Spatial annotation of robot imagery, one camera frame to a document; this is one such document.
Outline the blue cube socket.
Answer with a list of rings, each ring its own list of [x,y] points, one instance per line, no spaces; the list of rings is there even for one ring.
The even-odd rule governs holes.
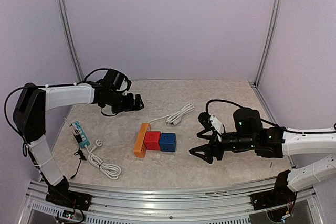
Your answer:
[[[162,152],[176,151],[176,134],[175,133],[161,133],[159,140],[160,150]]]

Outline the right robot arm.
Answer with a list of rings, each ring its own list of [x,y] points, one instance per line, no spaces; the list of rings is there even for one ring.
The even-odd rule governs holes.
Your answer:
[[[299,169],[279,173],[269,192],[273,205],[281,204],[289,196],[316,183],[335,177],[335,129],[295,130],[279,126],[260,117],[258,110],[238,105],[233,113],[235,131],[226,132],[223,123],[209,113],[211,99],[198,121],[203,130],[198,138],[208,140],[207,144],[189,150],[211,164],[214,159],[223,159],[225,151],[241,153],[253,150],[263,158],[283,158],[300,154],[326,154],[326,157]]]

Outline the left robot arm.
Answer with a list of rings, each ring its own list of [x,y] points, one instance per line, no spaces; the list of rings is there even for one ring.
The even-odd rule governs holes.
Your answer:
[[[111,68],[104,71],[105,75],[97,81],[85,77],[70,84],[29,82],[11,91],[4,101],[4,117],[23,140],[24,155],[30,157],[49,192],[64,206],[73,201],[74,195],[47,140],[49,114],[82,104],[95,104],[101,109],[109,106],[113,115],[144,109],[141,95],[130,92],[132,82],[124,73]]]

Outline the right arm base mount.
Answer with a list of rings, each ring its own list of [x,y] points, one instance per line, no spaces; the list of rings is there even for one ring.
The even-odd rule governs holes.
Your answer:
[[[254,210],[262,210],[296,201],[297,193],[288,187],[289,173],[290,170],[279,173],[273,189],[251,194],[250,199]]]

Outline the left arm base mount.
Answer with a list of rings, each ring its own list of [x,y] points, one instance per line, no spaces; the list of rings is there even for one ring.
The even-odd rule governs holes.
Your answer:
[[[92,196],[71,190],[66,190],[64,193],[61,193],[54,187],[49,186],[45,200],[59,206],[88,211]]]

